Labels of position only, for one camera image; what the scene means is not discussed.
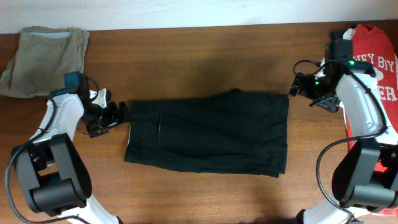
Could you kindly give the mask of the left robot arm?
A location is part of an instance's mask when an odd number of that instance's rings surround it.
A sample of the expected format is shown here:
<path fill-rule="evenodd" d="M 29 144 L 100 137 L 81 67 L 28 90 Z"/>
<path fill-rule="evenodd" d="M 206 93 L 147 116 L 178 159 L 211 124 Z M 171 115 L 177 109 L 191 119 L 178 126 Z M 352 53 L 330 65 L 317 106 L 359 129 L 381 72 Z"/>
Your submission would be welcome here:
<path fill-rule="evenodd" d="M 50 217 L 47 223 L 121 223 L 93 195 L 90 175 L 73 137 L 80 123 L 91 138 L 107 134 L 111 128 L 129 122 L 129 110 L 125 102 L 111 101 L 108 89 L 90 90 L 90 81 L 80 72 L 65 74 L 65 86 L 47 96 L 46 114 L 38 130 L 12 150 L 5 173 L 6 197 L 24 223 L 30 221 L 17 210 L 11 196 L 12 169 L 29 208 L 46 213 Z"/>

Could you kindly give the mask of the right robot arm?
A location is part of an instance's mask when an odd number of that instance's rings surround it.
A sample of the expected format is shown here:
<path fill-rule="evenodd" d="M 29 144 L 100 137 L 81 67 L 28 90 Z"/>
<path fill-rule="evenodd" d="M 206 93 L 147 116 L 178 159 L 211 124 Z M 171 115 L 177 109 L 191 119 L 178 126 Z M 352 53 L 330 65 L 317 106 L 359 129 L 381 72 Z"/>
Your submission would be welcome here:
<path fill-rule="evenodd" d="M 295 72 L 290 95 L 301 95 L 336 113 L 346 112 L 352 137 L 327 145 L 316 163 L 323 200 L 302 210 L 297 223 L 358 223 L 358 217 L 397 207 L 397 133 L 377 92 L 376 72 L 369 62 L 353 59 L 351 40 L 337 38 L 326 45 L 318 70 Z M 320 177 L 322 157 L 332 147 L 353 142 L 353 148 L 333 173 L 332 193 L 326 193 Z"/>

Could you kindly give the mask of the black shorts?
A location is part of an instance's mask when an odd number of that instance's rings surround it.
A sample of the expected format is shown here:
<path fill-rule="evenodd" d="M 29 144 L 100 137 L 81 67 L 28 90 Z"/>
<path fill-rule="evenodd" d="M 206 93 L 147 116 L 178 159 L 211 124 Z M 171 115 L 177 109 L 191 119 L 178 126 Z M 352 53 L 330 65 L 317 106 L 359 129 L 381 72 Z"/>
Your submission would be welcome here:
<path fill-rule="evenodd" d="M 278 177 L 287 164 L 289 98 L 233 89 L 133 101 L 124 160 L 179 172 Z"/>

